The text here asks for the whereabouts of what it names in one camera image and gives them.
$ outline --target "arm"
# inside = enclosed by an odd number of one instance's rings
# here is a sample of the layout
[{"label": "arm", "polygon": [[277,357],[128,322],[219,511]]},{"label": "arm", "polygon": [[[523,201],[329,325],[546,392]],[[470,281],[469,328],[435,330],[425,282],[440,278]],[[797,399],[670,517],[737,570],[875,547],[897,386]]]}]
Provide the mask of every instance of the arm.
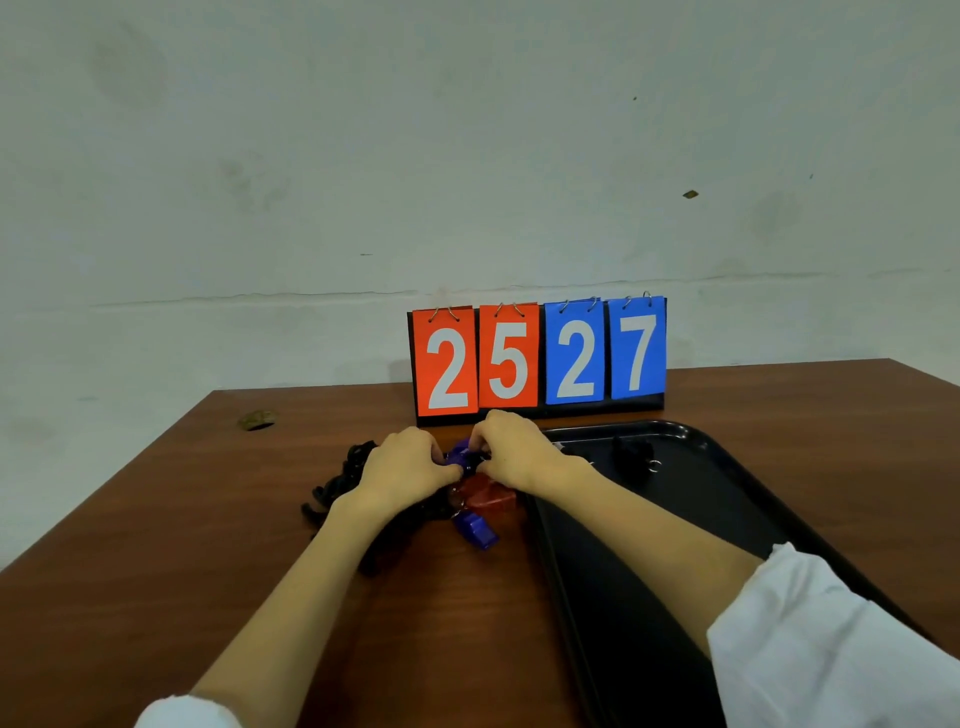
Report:
[{"label": "arm", "polygon": [[340,610],[373,538],[404,508],[460,478],[440,466],[433,437],[410,427],[371,452],[355,490],[334,501],[324,527],[191,694],[233,712],[244,728],[292,728]]},{"label": "arm", "polygon": [[621,488],[581,457],[564,455],[537,426],[492,411],[470,438],[492,458],[479,470],[563,508],[606,544],[709,655],[707,630],[761,559]]}]

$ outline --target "white sleeve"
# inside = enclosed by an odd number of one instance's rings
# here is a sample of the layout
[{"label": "white sleeve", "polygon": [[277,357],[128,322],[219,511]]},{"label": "white sleeve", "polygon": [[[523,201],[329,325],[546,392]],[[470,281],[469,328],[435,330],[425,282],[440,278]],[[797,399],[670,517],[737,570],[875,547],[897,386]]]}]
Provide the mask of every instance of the white sleeve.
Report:
[{"label": "white sleeve", "polygon": [[133,728],[243,728],[233,713],[212,700],[191,695],[155,700]]},{"label": "white sleeve", "polygon": [[731,728],[960,726],[960,662],[790,544],[707,640]]}]

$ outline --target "red number card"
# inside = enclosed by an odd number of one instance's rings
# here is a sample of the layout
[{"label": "red number card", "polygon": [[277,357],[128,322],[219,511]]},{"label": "red number card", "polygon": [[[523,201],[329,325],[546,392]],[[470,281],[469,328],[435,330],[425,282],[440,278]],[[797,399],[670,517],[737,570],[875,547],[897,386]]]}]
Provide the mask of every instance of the red number card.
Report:
[{"label": "red number card", "polygon": [[476,412],[477,349],[473,307],[413,312],[417,414]]},{"label": "red number card", "polygon": [[536,407],[540,307],[480,306],[480,406]]}]

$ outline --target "white wall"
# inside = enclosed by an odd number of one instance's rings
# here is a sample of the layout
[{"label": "white wall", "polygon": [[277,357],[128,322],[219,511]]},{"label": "white wall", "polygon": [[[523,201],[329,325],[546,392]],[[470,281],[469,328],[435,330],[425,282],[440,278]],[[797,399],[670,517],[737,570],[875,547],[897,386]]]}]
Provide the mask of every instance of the white wall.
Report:
[{"label": "white wall", "polygon": [[960,382],[957,27],[949,0],[4,0],[0,566],[212,388],[408,379],[412,307],[650,289],[672,366]]}]

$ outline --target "white number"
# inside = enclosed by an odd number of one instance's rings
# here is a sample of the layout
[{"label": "white number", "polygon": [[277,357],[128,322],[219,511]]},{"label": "white number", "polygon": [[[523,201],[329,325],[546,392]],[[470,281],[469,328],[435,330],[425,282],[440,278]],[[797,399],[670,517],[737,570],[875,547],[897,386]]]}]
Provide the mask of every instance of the white number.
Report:
[{"label": "white number", "polygon": [[557,397],[590,397],[593,395],[593,382],[577,381],[577,377],[589,364],[593,356],[593,347],[596,345],[596,339],[593,338],[593,329],[590,324],[580,319],[574,319],[564,324],[560,329],[560,343],[562,346],[569,346],[573,334],[579,333],[584,339],[584,347],[580,351],[580,356],[573,362],[570,371],[560,382],[560,389],[557,390]]},{"label": "white number", "polygon": [[497,324],[493,330],[493,354],[491,364],[503,364],[505,361],[514,362],[516,367],[516,379],[509,387],[503,386],[503,381],[498,376],[490,380],[490,388],[493,393],[502,400],[512,400],[516,395],[523,391],[527,383],[527,360],[520,349],[514,347],[504,348],[507,339],[511,336],[525,337],[527,335],[526,324]]},{"label": "white number", "polygon": [[640,371],[643,369],[643,357],[647,355],[647,347],[650,345],[650,337],[654,335],[654,329],[657,327],[657,316],[648,314],[646,316],[624,316],[620,319],[621,331],[640,331],[640,341],[636,345],[634,354],[634,366],[630,368],[630,391],[640,388]]},{"label": "white number", "polygon": [[464,343],[464,337],[460,331],[453,328],[438,328],[430,334],[430,340],[426,343],[427,353],[440,353],[440,345],[448,342],[453,345],[453,358],[446,368],[444,375],[437,379],[437,384],[430,393],[430,409],[447,409],[448,407],[466,407],[468,404],[466,392],[447,392],[453,380],[460,374],[464,368],[464,360],[467,358],[467,345]]}]

